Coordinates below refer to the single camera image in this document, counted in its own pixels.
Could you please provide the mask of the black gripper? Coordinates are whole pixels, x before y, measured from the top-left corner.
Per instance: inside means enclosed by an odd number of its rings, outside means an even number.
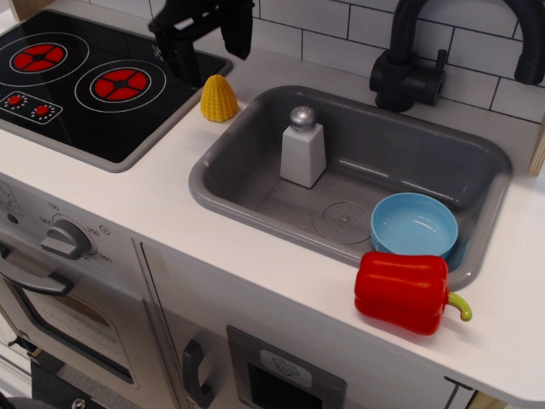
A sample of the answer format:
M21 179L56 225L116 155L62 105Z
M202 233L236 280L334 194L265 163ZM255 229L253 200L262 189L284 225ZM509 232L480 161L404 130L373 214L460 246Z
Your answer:
M253 7L252 1L166 1L148 28L174 75L199 88L201 75L192 43L219 28L226 50L246 60L251 50Z

